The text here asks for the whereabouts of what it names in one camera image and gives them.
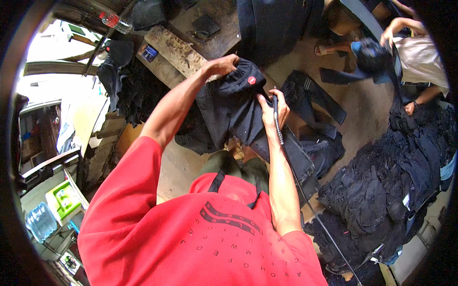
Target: man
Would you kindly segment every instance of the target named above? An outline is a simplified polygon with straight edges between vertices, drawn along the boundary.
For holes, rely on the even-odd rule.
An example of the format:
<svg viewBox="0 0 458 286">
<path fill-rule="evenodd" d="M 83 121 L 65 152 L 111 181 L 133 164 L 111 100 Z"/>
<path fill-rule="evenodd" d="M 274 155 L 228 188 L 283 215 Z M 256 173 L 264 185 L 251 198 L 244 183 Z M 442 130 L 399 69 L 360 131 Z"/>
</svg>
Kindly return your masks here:
<svg viewBox="0 0 458 286">
<path fill-rule="evenodd" d="M 416 37 L 394 38 L 402 28 L 412 29 Z M 393 43 L 399 53 L 403 77 L 402 81 L 417 83 L 431 82 L 433 86 L 426 88 L 413 102 L 404 106 L 408 115 L 412 115 L 415 106 L 426 103 L 439 95 L 440 92 L 446 97 L 449 91 L 447 76 L 442 66 L 441 58 L 436 47 L 428 35 L 427 30 L 420 21 L 408 18 L 395 18 L 385 29 L 380 37 L 380 43 L 388 41 L 390 46 Z M 343 42 L 334 46 L 316 46 L 316 55 L 332 54 L 335 51 L 352 52 L 357 42 Z"/>
<path fill-rule="evenodd" d="M 299 198 L 273 109 L 261 95 L 269 190 L 259 176 L 253 184 L 224 176 L 221 170 L 228 172 L 234 164 L 217 152 L 209 159 L 213 167 L 203 168 L 214 173 L 199 176 L 189 194 L 156 205 L 164 148 L 205 81 L 236 70 L 238 61 L 234 54 L 209 61 L 164 96 L 100 186 L 78 236 L 91 285 L 327 285 L 312 242 L 301 229 Z M 278 96 L 283 126 L 289 108 L 280 91 L 270 93 Z"/>
</svg>

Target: black cable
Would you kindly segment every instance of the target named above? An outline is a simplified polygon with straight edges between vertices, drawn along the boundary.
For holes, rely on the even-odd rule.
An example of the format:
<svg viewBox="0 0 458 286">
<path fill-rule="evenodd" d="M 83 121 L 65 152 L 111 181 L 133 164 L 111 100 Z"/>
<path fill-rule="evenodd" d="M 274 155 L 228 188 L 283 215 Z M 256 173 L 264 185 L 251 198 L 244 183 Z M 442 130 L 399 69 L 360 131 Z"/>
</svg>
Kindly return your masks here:
<svg viewBox="0 0 458 286">
<path fill-rule="evenodd" d="M 340 256 L 343 258 L 343 260 L 345 261 L 345 263 L 346 263 L 346 264 L 348 265 L 348 267 L 350 268 L 350 271 L 351 271 L 351 273 L 353 273 L 353 276 L 356 278 L 356 281 L 358 282 L 358 284 L 359 284 L 360 286 L 362 286 L 361 281 L 359 280 L 358 276 L 357 276 L 356 273 L 354 272 L 354 270 L 353 270 L 353 268 L 351 267 L 351 265 L 350 265 L 350 263 L 348 262 L 348 260 L 345 258 L 344 254 L 343 254 L 342 251 L 340 250 L 339 246 L 337 246 L 336 242 L 334 241 L 334 238 L 331 236 L 331 234 L 329 233 L 329 231 L 327 230 L 327 228 L 324 226 L 323 222 L 321 221 L 321 219 L 320 219 L 320 217 L 318 216 L 318 214 L 316 213 L 316 211 L 315 211 L 315 210 L 313 209 L 313 207 L 310 205 L 309 200 L 307 199 L 307 197 L 306 197 L 305 194 L 304 194 L 304 191 L 302 190 L 302 186 L 300 185 L 300 182 L 299 182 L 299 179 L 297 178 L 296 172 L 295 172 L 294 169 L 292 168 L 291 161 L 289 160 L 288 154 L 286 153 L 286 147 L 285 147 L 285 145 L 284 145 L 283 136 L 282 136 L 282 133 L 281 133 L 281 130 L 280 130 L 280 126 L 279 126 L 279 124 L 278 124 L 278 98 L 277 98 L 276 95 L 273 95 L 273 120 L 274 120 L 274 122 L 275 122 L 275 127 L 277 128 L 278 139 L 280 140 L 280 145 L 282 146 L 283 154 L 285 155 L 286 162 L 288 162 L 289 168 L 291 169 L 291 172 L 292 172 L 292 174 L 293 174 L 294 181 L 295 181 L 296 184 L 299 186 L 299 190 L 300 190 L 300 192 L 302 193 L 302 195 L 304 196 L 305 201 L 307 202 L 307 205 L 310 207 L 310 210 L 312 211 L 313 215 L 314 215 L 315 218 L 318 220 L 318 222 L 320 223 L 320 225 L 322 226 L 322 228 L 323 228 L 324 231 L 326 232 L 327 236 L 331 239 L 331 241 L 333 242 L 334 246 L 337 248 L 337 251 L 339 251 Z"/>
</svg>

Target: sandal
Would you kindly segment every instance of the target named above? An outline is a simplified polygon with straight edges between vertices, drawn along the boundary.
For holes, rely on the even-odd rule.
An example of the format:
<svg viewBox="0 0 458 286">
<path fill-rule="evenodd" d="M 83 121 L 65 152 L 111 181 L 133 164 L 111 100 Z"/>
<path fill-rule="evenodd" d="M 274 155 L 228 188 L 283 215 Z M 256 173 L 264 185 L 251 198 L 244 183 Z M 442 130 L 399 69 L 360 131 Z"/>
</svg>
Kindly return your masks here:
<svg viewBox="0 0 458 286">
<path fill-rule="evenodd" d="M 333 54 L 333 53 L 336 52 L 336 51 L 328 52 L 328 51 L 326 50 L 326 46 L 322 46 L 322 45 L 315 46 L 314 51 L 315 51 L 315 54 L 316 54 L 317 56 L 323 56 L 323 55 L 326 55 L 326 54 Z"/>
</svg>

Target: plastic bottle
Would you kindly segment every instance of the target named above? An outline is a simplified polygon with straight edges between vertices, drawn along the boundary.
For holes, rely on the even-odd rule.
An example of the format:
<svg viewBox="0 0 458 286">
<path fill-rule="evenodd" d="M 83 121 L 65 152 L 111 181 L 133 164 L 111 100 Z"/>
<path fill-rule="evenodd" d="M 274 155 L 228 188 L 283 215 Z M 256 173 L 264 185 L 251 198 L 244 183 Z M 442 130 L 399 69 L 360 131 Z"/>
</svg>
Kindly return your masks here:
<svg viewBox="0 0 458 286">
<path fill-rule="evenodd" d="M 43 243 L 57 229 L 56 219 L 43 202 L 26 213 L 25 220 L 26 227 L 39 243 Z"/>
<path fill-rule="evenodd" d="M 123 34 L 127 34 L 132 29 L 132 24 L 127 21 L 120 19 L 115 13 L 106 14 L 105 12 L 100 13 L 98 16 L 102 19 L 102 22 L 110 28 L 115 28 Z"/>
</svg>

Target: black garment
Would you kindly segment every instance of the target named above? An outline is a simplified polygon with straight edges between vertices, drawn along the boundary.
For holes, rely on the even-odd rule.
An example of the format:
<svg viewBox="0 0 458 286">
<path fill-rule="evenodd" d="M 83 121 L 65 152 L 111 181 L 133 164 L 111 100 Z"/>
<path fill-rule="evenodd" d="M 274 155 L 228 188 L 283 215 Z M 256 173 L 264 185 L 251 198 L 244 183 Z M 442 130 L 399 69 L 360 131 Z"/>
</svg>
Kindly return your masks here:
<svg viewBox="0 0 458 286">
<path fill-rule="evenodd" d="M 97 76 L 110 97 L 110 111 L 116 110 L 118 93 L 122 89 L 121 69 L 129 64 L 134 53 L 134 43 L 130 41 L 111 40 L 105 44 L 108 56 L 97 70 Z"/>
<path fill-rule="evenodd" d="M 395 107 L 392 112 L 399 114 Z M 391 125 L 386 134 L 362 147 L 355 158 L 319 190 L 318 200 L 332 216 L 342 220 L 340 228 L 349 231 L 351 245 L 359 250 L 348 253 L 351 259 L 364 261 L 368 253 L 383 243 L 375 257 L 382 262 L 389 261 L 396 249 L 419 230 L 428 203 L 438 193 L 440 167 L 449 162 L 456 151 L 454 121 L 451 108 L 436 107 L 414 117 L 417 126 L 414 130 L 393 131 Z M 407 194 L 410 211 L 402 202 Z M 319 228 L 315 231 L 324 235 Z M 334 239 L 347 241 L 348 238 L 336 232 Z M 334 257 L 327 268 L 334 272 L 347 270 L 329 246 L 322 250 Z"/>
<path fill-rule="evenodd" d="M 237 136 L 264 160 L 270 161 L 262 108 L 256 99 L 257 93 L 265 96 L 262 89 L 265 83 L 266 79 L 259 69 L 252 62 L 241 58 L 237 70 L 207 83 L 197 93 L 197 105 L 217 148 L 222 149 L 231 136 Z M 313 163 L 286 126 L 283 135 L 292 168 L 303 184 L 313 172 Z M 299 196 L 301 205 L 304 205 L 304 196 Z"/>
<path fill-rule="evenodd" d="M 223 149 L 233 135 L 250 145 L 264 128 L 256 94 L 265 95 L 265 84 L 258 67 L 241 58 L 237 70 L 207 83 L 197 93 L 197 105 L 217 148 Z"/>
<path fill-rule="evenodd" d="M 239 56 L 265 66 L 289 53 L 302 34 L 310 9 L 309 1 L 303 0 L 237 0 L 242 37 Z"/>
<path fill-rule="evenodd" d="M 335 162 L 345 154 L 340 132 L 337 132 L 334 140 L 319 135 L 302 135 L 299 139 L 304 151 L 309 154 L 315 165 L 313 176 L 318 179 L 324 177 Z"/>
<path fill-rule="evenodd" d="M 139 59 L 131 59 L 133 43 L 110 41 L 109 55 L 97 71 L 110 96 L 110 110 L 118 110 L 127 123 L 136 127 L 146 122 L 159 100 L 170 89 L 156 78 Z M 175 141 L 198 154 L 217 150 L 196 103 L 186 115 Z"/>
<path fill-rule="evenodd" d="M 208 192 L 209 193 L 217 193 L 219 191 L 219 187 L 221 186 L 221 183 L 223 182 L 224 180 L 224 177 L 226 175 L 224 174 L 224 171 L 222 169 L 220 169 L 218 171 L 218 174 L 216 174 L 216 177 L 215 179 L 213 179 L 212 181 L 212 184 L 210 185 L 210 187 L 208 188 Z M 249 207 L 250 209 L 253 209 L 256 205 L 256 202 L 259 198 L 259 195 L 261 194 L 261 183 L 259 182 L 259 178 L 256 177 L 256 198 L 254 200 L 254 202 L 251 202 L 249 204 L 247 204 L 246 206 Z"/>
<path fill-rule="evenodd" d="M 302 190 L 305 192 L 303 195 L 298 190 L 299 205 L 303 207 L 306 201 L 312 197 L 316 192 L 315 189 L 307 188 L 308 178 L 313 174 L 314 165 L 309 155 L 304 151 L 299 140 L 297 140 L 294 133 L 288 126 L 284 126 L 282 129 L 283 140 L 285 142 L 286 153 L 288 154 L 289 160 L 291 161 L 291 167 L 294 169 L 297 175 L 297 179 L 302 186 Z M 267 140 L 267 134 L 263 130 L 259 133 L 256 139 L 250 145 L 256 154 L 261 156 L 262 159 L 270 163 L 269 143 Z"/>
<path fill-rule="evenodd" d="M 311 127 L 318 126 L 313 116 L 311 102 L 320 105 L 340 125 L 347 113 L 308 74 L 294 70 L 282 86 L 285 101 Z"/>
<path fill-rule="evenodd" d="M 351 234 L 347 230 L 345 222 L 328 210 L 318 216 L 351 266 L 360 265 L 364 261 L 366 253 L 360 251 L 355 241 L 351 239 Z M 345 261 L 316 219 L 312 223 L 305 224 L 304 232 L 314 236 L 313 242 L 320 247 L 323 258 L 328 265 L 332 266 L 333 269 L 343 268 Z"/>
<path fill-rule="evenodd" d="M 132 27 L 134 31 L 149 30 L 165 22 L 163 0 L 140 0 L 132 8 Z"/>
</svg>

